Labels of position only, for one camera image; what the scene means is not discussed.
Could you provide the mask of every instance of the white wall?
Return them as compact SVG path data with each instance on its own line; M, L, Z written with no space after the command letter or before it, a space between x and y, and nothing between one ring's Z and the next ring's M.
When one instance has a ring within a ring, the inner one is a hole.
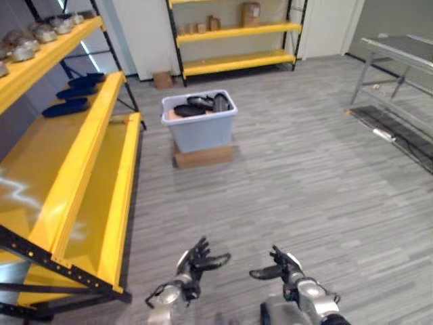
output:
M173 36L165 0L112 0L132 57L141 80L150 79L153 72L171 71L179 74ZM177 27L188 22L206 22L208 15L221 19L223 26L237 25L240 21L240 4L245 0L203 1L174 6ZM286 16L287 0L258 0L262 5L263 22L282 20ZM301 7L303 0L294 0ZM293 11L293 20L300 21L301 13ZM266 51L281 47L283 33L254 35L202 41L181 46L184 62L238 53ZM288 35L288 49L292 44Z
M156 71L179 74L164 0L112 0L140 79Z
M303 59L347 52L364 0L309 2L300 45Z

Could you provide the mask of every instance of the cardboard box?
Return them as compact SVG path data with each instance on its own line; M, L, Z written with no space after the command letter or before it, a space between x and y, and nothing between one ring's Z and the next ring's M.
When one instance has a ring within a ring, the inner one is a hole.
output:
M173 152L179 169L229 163L233 160L233 146L215 147L182 154L176 144L173 144Z
M173 87L173 80L169 71L155 72L154 84L156 89L167 89Z
M207 32L206 25L205 24L197 24L197 31L200 34L203 34L203 33Z
M245 2L242 6L242 27L257 27L260 25L260 4Z
M221 29L221 21L219 18L215 18L214 16L208 17L208 27L209 30L220 30Z
M188 31L188 34L195 34L197 32L196 24L188 24L187 25L187 31Z

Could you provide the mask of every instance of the yellow shelf board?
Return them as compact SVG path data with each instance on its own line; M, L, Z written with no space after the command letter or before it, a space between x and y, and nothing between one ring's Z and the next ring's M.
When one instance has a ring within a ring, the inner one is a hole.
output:
M237 28L223 28L220 30L208 31L203 33L186 34L177 37L177 43L182 45L184 43L205 41L209 39L221 39L225 37L238 37L265 33L278 33L295 30L300 32L302 26L294 24L289 21L283 22L270 22L264 23L258 27L237 27Z
M70 234L65 258L73 265L109 282L122 292L124 238L133 186L140 130L140 113L115 116L107 127L89 184ZM57 273L32 265L25 284L84 287ZM67 294L23 292L18 304L52 301Z
M176 3L187 3L187 2L202 2L202 1L212 1L212 0L170 0L173 5Z
M104 28L100 17L85 20L75 26L71 33L58 35L56 41L42 44L33 59L7 62L9 74L0 78L0 114L97 28Z
M0 225L59 263L124 81L122 72L109 74L85 112L40 116L0 162Z
M240 56L223 56L220 58L185 62L183 64L183 71L185 76L194 76L197 74L245 69L284 62L295 62L295 57L282 49L277 49Z

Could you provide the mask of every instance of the plastic storage bin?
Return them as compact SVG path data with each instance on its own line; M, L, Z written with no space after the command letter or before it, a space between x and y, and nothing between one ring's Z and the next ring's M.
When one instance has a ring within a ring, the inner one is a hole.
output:
M177 105L186 104L189 96L210 96L213 98L217 93L224 93L233 109L178 120L168 119L168 111ZM202 93L165 97L161 102L161 109L161 122L163 125L168 126L179 151L182 153L226 146L231 143L233 117L237 114L237 107L225 90L211 90Z

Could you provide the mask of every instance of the metal table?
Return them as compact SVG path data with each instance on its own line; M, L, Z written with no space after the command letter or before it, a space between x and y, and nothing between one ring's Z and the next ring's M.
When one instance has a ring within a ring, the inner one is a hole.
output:
M365 61L364 68L362 70L361 76L359 77L350 104L354 103L358 92L362 91L363 93L370 95L385 105L387 109L391 111L391 113L397 115L399 118L405 120L422 133L433 138L433 125L423 122L421 119L415 117L404 108L401 108L400 106L391 102L403 83L406 83L424 93L433 96L433 91L406 79L406 75L411 68L418 69L433 76L433 41L423 37L407 35L378 39L362 38L361 43L366 46L371 53ZM398 75L393 79L364 82L365 73L372 64L391 60L398 61L406 66L406 69L402 75ZM381 83L397 83L397 86L392 92L391 98L389 100L372 90L363 88L363 86Z

